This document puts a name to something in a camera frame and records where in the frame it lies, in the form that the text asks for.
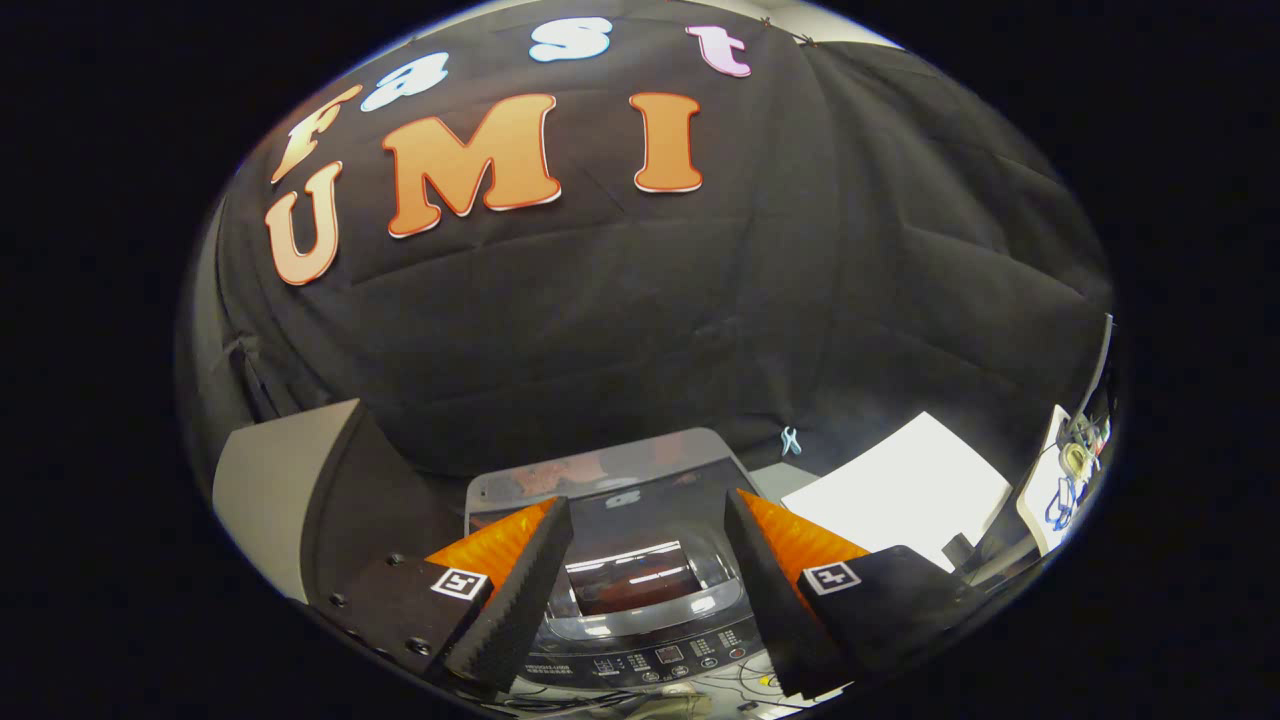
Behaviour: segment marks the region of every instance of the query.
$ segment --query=gray panel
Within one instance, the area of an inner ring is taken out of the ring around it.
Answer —
[[[230,434],[214,474],[214,512],[285,597],[307,602],[301,548],[311,495],[360,404],[348,400]]]
[[[774,505],[780,505],[783,497],[817,479],[818,475],[786,462],[777,462],[751,473],[751,480],[760,489],[760,497]]]

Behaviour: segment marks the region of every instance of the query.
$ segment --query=letter s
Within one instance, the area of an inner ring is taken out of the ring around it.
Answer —
[[[593,58],[609,47],[605,35],[613,23],[604,18],[567,18],[543,23],[531,37],[539,44],[529,49],[529,56],[539,63],[552,60],[577,60]]]

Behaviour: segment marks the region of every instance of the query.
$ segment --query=washing machine lid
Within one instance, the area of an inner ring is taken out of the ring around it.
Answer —
[[[567,495],[575,537],[547,626],[566,641],[634,635],[742,606],[723,530],[732,488],[756,492],[716,433],[692,429],[481,475],[467,525]]]

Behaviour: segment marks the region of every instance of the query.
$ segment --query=white paper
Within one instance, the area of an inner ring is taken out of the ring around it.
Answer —
[[[905,544],[938,568],[957,534],[972,544],[996,519],[1009,482],[928,413],[782,505],[870,551]]]
[[[1048,429],[1044,430],[1044,442],[1041,443],[1039,460],[1037,460],[1036,469],[1032,470],[1032,475],[1027,480],[1027,487],[1018,496],[1018,515],[1023,519],[1023,523],[1027,523],[1032,537],[1036,538],[1036,547],[1041,551],[1041,555],[1047,555],[1051,550],[1061,544],[1062,539],[1071,532],[1070,524],[1061,530],[1055,530],[1053,523],[1044,520],[1044,510],[1053,501],[1053,496],[1057,495],[1057,482],[1066,474],[1059,464],[1061,451],[1055,446],[1055,441],[1057,439],[1057,429],[1069,419],[1070,415],[1066,410],[1057,405],[1053,406],[1053,416],[1050,418]],[[1091,462],[1084,470],[1085,482],[1092,474],[1093,464]]]

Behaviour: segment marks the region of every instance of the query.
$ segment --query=black fabric backdrop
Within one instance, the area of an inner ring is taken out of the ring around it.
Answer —
[[[529,58],[538,24],[595,14],[613,23],[602,55]],[[689,24],[741,38],[750,77],[710,68]],[[443,82],[360,111],[381,77],[436,51]],[[273,187],[288,131],[355,83],[365,91]],[[645,91],[701,105],[701,188],[634,186],[644,137],[627,99]],[[444,208],[434,229],[390,237],[381,138],[435,115],[466,141],[526,92],[557,99],[544,132],[562,196],[506,213],[477,197],[466,218]],[[306,251],[302,184],[333,160],[338,255],[293,287],[262,218],[297,191]],[[698,425],[749,468],[796,427],[792,462],[826,473],[922,411],[1016,483],[1052,405],[1079,402],[1112,301],[1098,240],[1048,161],[925,61],[646,0],[500,10],[319,90],[228,186],[218,278],[223,340],[246,351],[261,419],[361,397],[456,500],[485,471]]]
[[[10,77],[23,132],[6,145],[10,703],[47,717],[244,720],[285,705],[454,717],[319,632],[237,552],[192,487],[172,328],[200,218],[244,150],[370,47],[461,8],[6,9],[23,58]],[[1135,360],[1100,512],[995,621],[831,716],[1274,710],[1270,546],[1249,530],[1267,527],[1253,514],[1272,506],[1275,475],[1260,436],[1275,373],[1260,350],[1276,99],[1260,81],[1277,9],[1203,10],[840,6],[969,83],[1053,159],[1115,263]]]

